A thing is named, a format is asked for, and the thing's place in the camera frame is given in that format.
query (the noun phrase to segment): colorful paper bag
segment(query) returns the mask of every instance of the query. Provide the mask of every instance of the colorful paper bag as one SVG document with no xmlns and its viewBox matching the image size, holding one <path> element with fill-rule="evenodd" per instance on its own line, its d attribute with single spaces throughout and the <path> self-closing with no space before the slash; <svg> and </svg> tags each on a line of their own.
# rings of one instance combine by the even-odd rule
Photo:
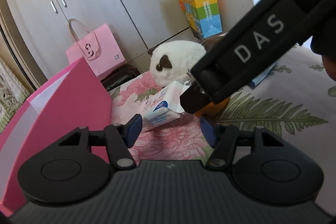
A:
<svg viewBox="0 0 336 224">
<path fill-rule="evenodd" d="M 10 216 L 26 203 L 17 182 L 26 160 L 76 127 L 102 130 L 110 124 L 111 109 L 110 95 L 84 58 L 35 91 L 0 135 L 0 211 Z"/>
<path fill-rule="evenodd" d="M 71 22 L 78 22 L 88 34 L 79 39 L 71 27 Z M 74 44 L 67 49 L 70 64 L 84 57 L 95 75 L 103 80 L 113 70 L 126 63 L 126 60 L 107 24 L 94 31 L 89 30 L 83 23 L 76 19 L 69 19 L 68 29 L 74 39 Z"/>
<path fill-rule="evenodd" d="M 179 1 L 183 1 L 185 14 L 198 39 L 205 39 L 222 32 L 217 0 Z"/>
</svg>

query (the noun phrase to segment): pink shopping bag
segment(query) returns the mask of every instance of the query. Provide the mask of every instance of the pink shopping bag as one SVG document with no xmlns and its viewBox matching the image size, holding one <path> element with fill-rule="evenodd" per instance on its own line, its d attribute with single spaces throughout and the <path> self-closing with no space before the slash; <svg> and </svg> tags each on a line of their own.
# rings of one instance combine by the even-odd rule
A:
<svg viewBox="0 0 336 224">
<path fill-rule="evenodd" d="M 78 22 L 88 34 L 79 39 L 71 27 L 71 22 Z M 107 24 L 94 31 L 89 30 L 76 19 L 68 20 L 68 28 L 75 43 L 67 49 L 70 64 L 84 57 L 95 75 L 100 79 L 107 77 L 113 70 L 126 63 L 126 60 Z"/>
<path fill-rule="evenodd" d="M 76 127 L 102 130 L 111 122 L 111 109 L 110 95 L 84 58 L 34 92 L 0 135 L 0 211 L 10 216 L 26 203 L 17 182 L 26 160 Z"/>
</svg>

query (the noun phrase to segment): plush toy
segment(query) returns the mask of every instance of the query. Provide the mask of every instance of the plush toy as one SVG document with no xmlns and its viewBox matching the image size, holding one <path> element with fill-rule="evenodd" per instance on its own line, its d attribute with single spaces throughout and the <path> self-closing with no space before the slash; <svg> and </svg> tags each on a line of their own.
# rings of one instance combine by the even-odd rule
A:
<svg viewBox="0 0 336 224">
<path fill-rule="evenodd" d="M 203 45 L 186 40 L 166 42 L 148 53 L 151 57 L 151 72 L 155 82 L 167 86 L 174 80 L 184 83 L 189 80 L 191 69 L 206 53 Z"/>
</svg>

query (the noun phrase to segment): blue sticker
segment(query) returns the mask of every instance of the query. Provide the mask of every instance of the blue sticker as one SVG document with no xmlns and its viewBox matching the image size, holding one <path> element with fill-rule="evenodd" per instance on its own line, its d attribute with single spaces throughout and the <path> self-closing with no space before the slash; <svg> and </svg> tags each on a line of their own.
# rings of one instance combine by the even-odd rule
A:
<svg viewBox="0 0 336 224">
<path fill-rule="evenodd" d="M 162 101 L 160 104 L 158 104 L 158 105 L 156 106 L 156 108 L 154 108 L 153 111 L 159 109 L 160 107 L 168 107 L 168 103 L 167 103 L 167 101 Z"/>
</svg>

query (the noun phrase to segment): bed sheet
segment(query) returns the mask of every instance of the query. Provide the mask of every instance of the bed sheet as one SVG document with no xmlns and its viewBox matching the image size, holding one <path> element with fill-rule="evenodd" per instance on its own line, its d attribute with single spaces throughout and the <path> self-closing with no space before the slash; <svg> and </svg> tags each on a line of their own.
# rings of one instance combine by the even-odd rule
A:
<svg viewBox="0 0 336 224">
<path fill-rule="evenodd" d="M 125 123 L 141 102 L 160 90 L 146 72 L 110 92 L 112 123 Z M 243 130 L 264 126 L 313 158 L 323 169 L 324 185 L 317 204 L 336 214 L 336 82 L 330 79 L 321 57 L 294 46 L 277 62 L 254 90 L 235 92 L 228 106 L 213 119 Z M 236 160 L 247 148 L 237 150 Z M 130 153 L 140 160 L 194 160 L 211 154 L 200 130 L 199 119 L 182 118 L 141 133 Z"/>
</svg>

